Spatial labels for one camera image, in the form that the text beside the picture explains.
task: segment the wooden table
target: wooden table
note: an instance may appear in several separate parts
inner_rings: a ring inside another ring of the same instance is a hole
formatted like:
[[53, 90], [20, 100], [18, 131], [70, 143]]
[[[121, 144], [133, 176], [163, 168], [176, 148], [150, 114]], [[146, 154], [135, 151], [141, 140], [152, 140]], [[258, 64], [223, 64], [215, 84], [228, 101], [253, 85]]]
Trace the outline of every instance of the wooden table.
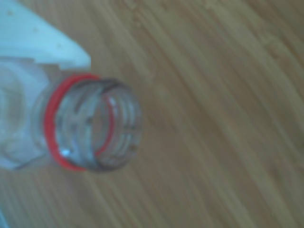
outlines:
[[0, 172], [12, 228], [304, 227], [304, 1], [23, 0], [130, 84], [137, 158]]

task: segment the wooden surface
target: wooden surface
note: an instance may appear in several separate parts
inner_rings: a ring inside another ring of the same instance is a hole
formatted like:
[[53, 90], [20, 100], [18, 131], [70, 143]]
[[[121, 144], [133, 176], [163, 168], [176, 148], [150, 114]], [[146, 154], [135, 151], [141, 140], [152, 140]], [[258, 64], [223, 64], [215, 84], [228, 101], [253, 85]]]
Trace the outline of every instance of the wooden surface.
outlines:
[[23, 0], [144, 110], [109, 174], [0, 172], [12, 228], [304, 227], [304, 1]]

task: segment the bottle mouth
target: bottle mouth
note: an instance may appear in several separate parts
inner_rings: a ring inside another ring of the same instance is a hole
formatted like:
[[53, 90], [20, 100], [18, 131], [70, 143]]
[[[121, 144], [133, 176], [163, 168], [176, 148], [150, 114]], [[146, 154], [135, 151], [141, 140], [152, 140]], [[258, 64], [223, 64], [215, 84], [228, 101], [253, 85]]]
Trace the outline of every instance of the bottle mouth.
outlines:
[[110, 171], [134, 155], [141, 111], [130, 89], [85, 74], [62, 81], [46, 105], [43, 132], [54, 160], [74, 170]]

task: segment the bottle rim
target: bottle rim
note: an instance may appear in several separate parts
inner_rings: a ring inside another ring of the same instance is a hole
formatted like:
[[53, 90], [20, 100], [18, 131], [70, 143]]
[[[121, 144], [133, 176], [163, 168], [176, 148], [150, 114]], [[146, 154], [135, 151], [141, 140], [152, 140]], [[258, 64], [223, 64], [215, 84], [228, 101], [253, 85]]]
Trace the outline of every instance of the bottle rim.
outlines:
[[[43, 119], [44, 135], [51, 155], [53, 156], [54, 160], [58, 162], [62, 167], [73, 171], [85, 171], [86, 168], [74, 165], [61, 154], [59, 145], [56, 140], [55, 118], [61, 101], [64, 99], [66, 93], [71, 89], [71, 87], [77, 83], [87, 80], [98, 81], [100, 80], [100, 77], [92, 74], [80, 74], [72, 75], [62, 81], [61, 84], [52, 93], [46, 106], [46, 111]], [[107, 146], [110, 144], [114, 134], [114, 114], [112, 112], [109, 114], [109, 135], [105, 141], [104, 146], [96, 153], [96, 155], [100, 155], [107, 149]]]

